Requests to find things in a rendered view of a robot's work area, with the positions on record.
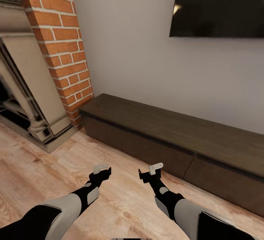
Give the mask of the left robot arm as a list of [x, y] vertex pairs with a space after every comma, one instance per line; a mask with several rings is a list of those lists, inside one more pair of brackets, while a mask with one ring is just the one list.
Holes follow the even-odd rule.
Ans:
[[0, 240], [61, 240], [73, 222], [99, 197], [99, 187], [111, 175], [108, 163], [93, 166], [89, 181], [63, 197], [28, 210], [18, 221], [0, 229]]

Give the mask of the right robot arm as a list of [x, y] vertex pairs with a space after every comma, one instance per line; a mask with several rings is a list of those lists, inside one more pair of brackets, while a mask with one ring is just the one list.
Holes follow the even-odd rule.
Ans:
[[161, 182], [163, 163], [153, 164], [146, 173], [139, 171], [143, 183], [154, 190], [157, 207], [185, 232], [190, 240], [260, 240], [236, 228], [228, 218], [170, 191]]

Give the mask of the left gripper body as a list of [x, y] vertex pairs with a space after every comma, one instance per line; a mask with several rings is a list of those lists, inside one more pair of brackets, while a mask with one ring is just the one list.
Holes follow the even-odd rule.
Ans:
[[92, 180], [93, 178], [98, 178], [100, 180], [100, 185], [101, 185], [102, 181], [105, 181], [109, 178], [108, 171], [102, 170], [98, 174], [91, 173], [89, 175], [89, 179]]

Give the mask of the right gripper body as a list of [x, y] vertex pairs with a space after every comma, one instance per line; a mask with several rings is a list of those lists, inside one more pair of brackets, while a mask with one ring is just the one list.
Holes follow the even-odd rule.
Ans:
[[149, 172], [142, 174], [143, 183], [149, 182], [152, 186], [153, 181], [159, 180], [161, 178], [161, 170], [155, 169], [155, 174], [150, 175]]

